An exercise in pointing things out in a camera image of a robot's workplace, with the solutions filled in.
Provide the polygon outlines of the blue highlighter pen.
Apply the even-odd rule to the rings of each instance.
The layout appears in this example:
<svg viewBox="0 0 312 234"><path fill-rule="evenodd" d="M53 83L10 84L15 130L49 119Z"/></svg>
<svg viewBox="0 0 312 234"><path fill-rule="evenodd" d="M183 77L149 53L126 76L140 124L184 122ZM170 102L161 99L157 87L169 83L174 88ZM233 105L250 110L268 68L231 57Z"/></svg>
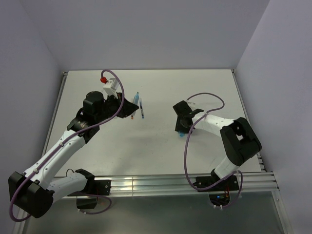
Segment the blue highlighter pen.
<svg viewBox="0 0 312 234"><path fill-rule="evenodd" d="M137 92L133 98L133 104L138 105L139 103L139 92Z"/></svg>

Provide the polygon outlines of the blue thin pen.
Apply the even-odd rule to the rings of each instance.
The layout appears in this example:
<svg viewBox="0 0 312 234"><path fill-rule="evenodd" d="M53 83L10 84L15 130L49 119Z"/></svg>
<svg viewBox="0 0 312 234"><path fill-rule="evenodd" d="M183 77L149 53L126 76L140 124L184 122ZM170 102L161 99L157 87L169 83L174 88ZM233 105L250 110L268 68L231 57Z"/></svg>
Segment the blue thin pen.
<svg viewBox="0 0 312 234"><path fill-rule="evenodd" d="M139 98L139 106L140 106L141 117L142 117L142 119L144 119L144 118L145 118L145 116L144 116L144 110L143 110L143 102L142 102L142 98Z"/></svg>

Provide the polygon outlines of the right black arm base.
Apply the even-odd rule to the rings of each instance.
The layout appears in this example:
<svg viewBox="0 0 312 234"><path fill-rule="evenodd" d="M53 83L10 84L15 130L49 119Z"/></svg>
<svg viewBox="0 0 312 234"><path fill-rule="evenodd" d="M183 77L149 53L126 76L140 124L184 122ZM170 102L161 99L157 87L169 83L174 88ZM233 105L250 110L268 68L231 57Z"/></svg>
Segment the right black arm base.
<svg viewBox="0 0 312 234"><path fill-rule="evenodd" d="M197 176L195 178L195 182L193 185L197 188L206 188L214 183L216 183L217 180L215 180L214 176ZM238 191L239 190L239 184L237 177L232 175L229 178L222 180L215 186L213 186L210 189L207 189L205 191L207 192L221 192L221 191Z"/></svg>

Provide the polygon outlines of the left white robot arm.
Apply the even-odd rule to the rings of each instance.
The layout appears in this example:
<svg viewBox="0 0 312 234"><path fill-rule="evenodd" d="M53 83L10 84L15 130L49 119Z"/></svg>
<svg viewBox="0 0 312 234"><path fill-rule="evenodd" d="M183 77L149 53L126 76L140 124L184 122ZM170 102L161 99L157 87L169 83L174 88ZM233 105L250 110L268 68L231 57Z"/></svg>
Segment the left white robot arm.
<svg viewBox="0 0 312 234"><path fill-rule="evenodd" d="M108 191L101 195L97 192L95 177L84 170L75 170L69 176L53 180L61 167L79 149L85 146L100 130L100 125L115 117L126 118L139 107L127 101L123 93L104 97L99 91L86 95L83 106L69 123L58 142L33 166L22 174L14 172L8 179L11 219L13 207L17 206L34 218L42 217L53 203L61 198L75 194L98 199L106 198Z"/></svg>

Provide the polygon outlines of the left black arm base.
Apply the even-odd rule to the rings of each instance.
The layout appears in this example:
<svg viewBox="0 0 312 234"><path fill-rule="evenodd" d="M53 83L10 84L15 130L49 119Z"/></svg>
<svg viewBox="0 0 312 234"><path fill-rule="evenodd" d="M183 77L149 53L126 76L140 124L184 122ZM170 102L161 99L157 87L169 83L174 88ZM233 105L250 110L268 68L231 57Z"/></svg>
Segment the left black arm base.
<svg viewBox="0 0 312 234"><path fill-rule="evenodd" d="M93 210L99 205L101 196L108 196L110 193L110 180L95 180L90 190L77 192L77 196L87 196L87 198L77 198L76 207L80 210Z"/></svg>

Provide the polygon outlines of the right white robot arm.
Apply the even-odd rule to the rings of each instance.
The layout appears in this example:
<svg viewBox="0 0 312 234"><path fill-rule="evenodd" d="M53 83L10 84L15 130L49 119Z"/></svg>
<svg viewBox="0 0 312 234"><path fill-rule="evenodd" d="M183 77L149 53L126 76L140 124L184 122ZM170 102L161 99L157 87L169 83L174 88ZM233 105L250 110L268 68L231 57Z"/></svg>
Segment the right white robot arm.
<svg viewBox="0 0 312 234"><path fill-rule="evenodd" d="M212 170L211 185L216 190L222 190L228 184L227 176L262 150L254 130L243 117L228 119L204 113L202 109L191 108L184 100L174 105L173 110L177 114L175 131L187 134L183 162L186 176L187 151L193 130L204 130L221 138L226 156Z"/></svg>

